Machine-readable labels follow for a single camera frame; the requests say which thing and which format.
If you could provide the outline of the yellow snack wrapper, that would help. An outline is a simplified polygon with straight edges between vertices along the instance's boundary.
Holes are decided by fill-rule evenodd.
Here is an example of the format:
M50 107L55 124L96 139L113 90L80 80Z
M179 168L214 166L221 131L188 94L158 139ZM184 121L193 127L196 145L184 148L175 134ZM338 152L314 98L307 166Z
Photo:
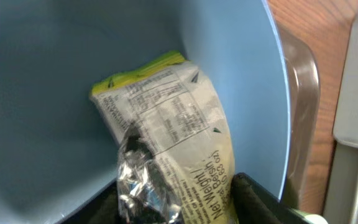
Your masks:
M171 51L93 85L119 145L117 198L125 223L237 223L234 153L208 76Z

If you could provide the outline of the dark blue plate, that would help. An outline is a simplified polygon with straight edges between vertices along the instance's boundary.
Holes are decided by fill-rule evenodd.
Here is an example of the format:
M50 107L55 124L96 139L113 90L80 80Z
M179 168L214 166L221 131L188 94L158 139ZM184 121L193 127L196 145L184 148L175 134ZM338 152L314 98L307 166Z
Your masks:
M237 172L282 196L290 94L261 0L0 0L0 223L58 223L116 176L94 83L170 50L212 81Z

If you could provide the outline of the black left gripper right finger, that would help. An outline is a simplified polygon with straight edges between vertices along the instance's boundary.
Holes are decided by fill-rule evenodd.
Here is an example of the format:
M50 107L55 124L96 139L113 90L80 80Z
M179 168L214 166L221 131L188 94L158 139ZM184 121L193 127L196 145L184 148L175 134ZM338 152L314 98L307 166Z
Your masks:
M233 176L231 195L239 224L308 224L243 172Z

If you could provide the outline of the brown serving tray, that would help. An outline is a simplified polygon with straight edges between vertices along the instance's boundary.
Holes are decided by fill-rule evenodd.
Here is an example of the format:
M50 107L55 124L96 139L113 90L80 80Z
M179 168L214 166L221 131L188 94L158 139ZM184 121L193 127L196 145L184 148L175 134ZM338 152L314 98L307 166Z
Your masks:
M287 68L291 107L290 153L281 203L299 209L318 115L319 73L307 44L281 24L278 31Z

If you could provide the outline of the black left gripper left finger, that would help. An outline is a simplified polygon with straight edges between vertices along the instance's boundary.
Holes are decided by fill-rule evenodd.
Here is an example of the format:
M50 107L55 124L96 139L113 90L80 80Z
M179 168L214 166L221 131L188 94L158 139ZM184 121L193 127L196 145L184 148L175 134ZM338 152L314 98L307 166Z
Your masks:
M120 224L116 181L63 224Z

